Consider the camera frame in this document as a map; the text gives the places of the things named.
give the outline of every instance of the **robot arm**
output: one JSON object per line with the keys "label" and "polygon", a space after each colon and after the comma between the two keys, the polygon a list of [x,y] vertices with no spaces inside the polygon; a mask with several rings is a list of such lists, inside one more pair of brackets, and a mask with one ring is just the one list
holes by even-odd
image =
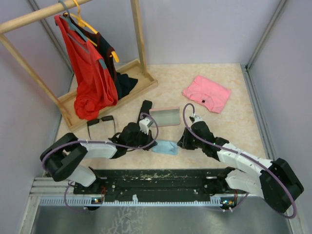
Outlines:
{"label": "robot arm", "polygon": [[177,143],[183,149],[194,150],[200,148],[208,157],[231,166],[218,176],[219,184],[223,186],[223,190],[239,189],[257,195],[280,213],[284,213],[291,206],[291,201],[277,181],[258,164],[241,155],[244,154],[264,165],[277,176],[291,193],[294,200],[303,193],[304,188],[302,184],[285,160],[279,158],[273,161],[251,155],[235,147],[228,140],[215,137],[201,117],[192,114],[190,120],[193,123],[191,130],[197,136],[212,142],[214,145],[238,152],[232,153],[231,151],[208,145],[195,138],[187,128],[185,128],[181,140]]}
{"label": "robot arm", "polygon": [[[72,144],[53,152],[45,162],[45,169],[56,182],[68,179],[84,187],[94,186],[96,189],[97,176],[91,168],[80,165],[81,161],[88,158],[114,159],[126,154],[127,148],[115,146],[114,144],[133,148],[147,145],[153,141],[152,133],[149,130],[151,125],[152,121],[148,118],[141,120],[139,125],[131,122],[121,133],[115,134],[115,136],[105,141],[106,144],[88,143],[87,141],[79,140],[73,133],[67,133],[43,152],[40,159],[43,161],[50,151],[61,145],[80,141],[80,143]],[[149,150],[155,145],[157,145],[156,142],[144,148],[144,150]]]}

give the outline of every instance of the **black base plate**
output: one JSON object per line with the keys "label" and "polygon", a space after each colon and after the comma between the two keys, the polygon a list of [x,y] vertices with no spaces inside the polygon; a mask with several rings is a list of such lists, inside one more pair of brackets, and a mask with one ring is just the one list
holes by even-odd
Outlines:
{"label": "black base plate", "polygon": [[81,185],[74,194],[101,194],[105,187],[105,201],[132,201],[136,195],[140,202],[210,201],[214,194],[233,193],[218,188],[217,175],[224,169],[191,170],[94,170],[101,180],[96,190]]}

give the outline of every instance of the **folded pink t-shirt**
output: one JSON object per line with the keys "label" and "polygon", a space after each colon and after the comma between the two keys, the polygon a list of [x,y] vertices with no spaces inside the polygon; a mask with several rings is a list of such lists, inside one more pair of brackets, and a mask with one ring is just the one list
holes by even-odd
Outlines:
{"label": "folded pink t-shirt", "polygon": [[223,110],[230,94],[230,89],[202,76],[195,77],[191,85],[183,90],[184,96],[215,113]]}

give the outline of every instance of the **wooden rod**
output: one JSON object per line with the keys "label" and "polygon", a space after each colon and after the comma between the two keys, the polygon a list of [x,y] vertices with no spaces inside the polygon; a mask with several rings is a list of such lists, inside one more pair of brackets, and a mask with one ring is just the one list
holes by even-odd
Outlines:
{"label": "wooden rod", "polygon": [[38,74],[33,70],[33,68],[27,63],[23,56],[18,52],[14,45],[6,38],[5,35],[0,34],[0,42],[3,46],[11,53],[11,55],[16,59],[17,62],[32,76],[35,82],[44,90],[44,92],[49,96],[49,98],[61,109],[64,109],[68,116],[70,116],[69,111],[61,103],[61,101],[52,93],[49,87],[43,82],[43,80],[38,76]]}
{"label": "wooden rod", "polygon": [[147,76],[146,57],[145,57],[145,49],[144,49],[141,13],[140,13],[140,6],[139,6],[138,0],[131,0],[131,8],[132,8],[132,15],[133,15],[133,23],[135,24],[135,30],[136,30],[136,42],[137,42],[138,55],[140,58],[140,63],[141,63],[141,67],[143,70],[143,74],[146,77]]}
{"label": "wooden rod", "polygon": [[[91,0],[77,0],[78,4],[84,4],[86,2],[89,2]],[[76,6],[75,2],[73,0],[65,0],[64,1],[65,5],[69,8],[73,8]],[[10,32],[14,29],[23,27],[25,25],[28,25],[30,23],[39,21],[41,19],[47,18],[49,16],[55,15],[57,13],[60,13],[64,11],[64,7],[61,3],[57,3],[45,8],[42,8],[40,10],[34,11],[32,13],[29,13],[24,16],[20,16],[18,18],[9,20],[7,22],[4,22],[0,24],[0,34],[4,34],[7,32]]]}

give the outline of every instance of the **metal surface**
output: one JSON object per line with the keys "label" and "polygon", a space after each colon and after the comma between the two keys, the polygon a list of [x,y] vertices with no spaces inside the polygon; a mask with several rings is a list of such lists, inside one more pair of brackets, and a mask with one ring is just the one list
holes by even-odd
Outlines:
{"label": "metal surface", "polygon": [[301,226],[312,233],[312,1],[288,1],[251,68],[271,137],[279,157],[288,161],[305,191],[298,201]]}
{"label": "metal surface", "polygon": [[[33,9],[33,11],[37,11],[39,10],[39,6],[37,4],[37,2],[35,0],[26,0],[30,7]],[[54,44],[54,46],[56,47],[59,55],[62,57],[62,59],[64,60],[64,62],[66,63],[67,67],[69,70],[73,71],[72,65],[70,63],[70,60],[68,58],[67,53],[63,50],[61,44],[59,43],[57,37],[55,36],[55,34],[53,33],[50,25],[48,24],[48,21],[46,19],[42,19],[39,21],[41,23],[41,25],[43,26],[44,30],[46,31],[49,39],[51,40],[51,42]]]}
{"label": "metal surface", "polygon": [[272,140],[271,140],[270,133],[269,133],[269,129],[268,129],[268,126],[266,124],[266,120],[264,118],[263,111],[261,109],[261,105],[260,105],[259,98],[258,98],[258,95],[257,95],[255,87],[254,87],[253,80],[252,80],[250,74],[246,71],[245,66],[242,65],[241,69],[242,69],[242,72],[244,75],[244,80],[246,83],[250,102],[251,102],[252,107],[253,107],[253,113],[254,113],[254,116],[256,118],[256,122],[257,122],[258,129],[260,132],[261,141],[262,141],[264,150],[266,152],[267,158],[276,159],[274,147],[273,147]]}
{"label": "metal surface", "polygon": [[75,213],[40,206],[32,234],[291,234],[286,219],[249,197],[233,213],[205,207],[102,207]]}
{"label": "metal surface", "polygon": [[[211,197],[210,201],[195,201],[195,202],[139,202],[137,197],[134,197],[133,201],[115,201],[115,202],[103,202],[102,204],[93,204],[93,200],[100,199],[100,196],[96,197],[66,197],[66,201],[69,206],[104,206],[104,207],[182,207],[182,206],[222,206],[220,197]],[[45,196],[41,198],[40,206],[65,206],[64,197]]]}
{"label": "metal surface", "polygon": [[27,200],[25,212],[23,215],[22,224],[19,227],[19,234],[30,234],[35,217],[37,215],[38,205],[40,203],[40,197],[29,197]]}
{"label": "metal surface", "polygon": [[[263,146],[265,148],[265,152],[267,154],[267,158],[271,158],[276,160],[276,153],[274,152],[274,147],[271,139],[271,135],[269,133],[268,126],[266,124],[263,111],[261,109],[261,105],[259,102],[259,98],[256,93],[256,89],[254,87],[254,81],[249,72],[246,71],[245,66],[241,65],[241,69],[244,75],[247,91],[251,100],[251,104],[253,107],[253,113],[256,117],[256,122],[258,125],[258,129],[260,132],[261,140],[263,143]],[[292,233],[294,234],[308,234],[309,231],[307,231],[307,228],[305,225],[302,227],[302,222],[300,221],[300,217],[303,217],[301,206],[299,205],[299,202],[296,202],[297,205],[297,217],[291,220],[288,220]],[[293,209],[289,208],[286,212],[288,216],[290,216],[293,213]]]}
{"label": "metal surface", "polygon": [[261,39],[260,39],[256,49],[254,50],[252,57],[248,61],[247,71],[250,70],[250,68],[252,67],[255,59],[259,55],[259,53],[261,51],[261,48],[263,47],[265,41],[268,38],[269,33],[271,32],[271,30],[272,30],[273,26],[275,25],[277,19],[279,18],[279,16],[281,15],[283,9],[285,8],[286,2],[287,2],[287,0],[281,0],[281,2],[279,3],[279,5],[278,5],[278,7],[277,7],[277,9],[276,9],[276,11],[275,11],[275,13],[274,13],[270,23],[269,23],[269,25],[267,26],[264,34],[262,35],[262,37],[261,37]]}

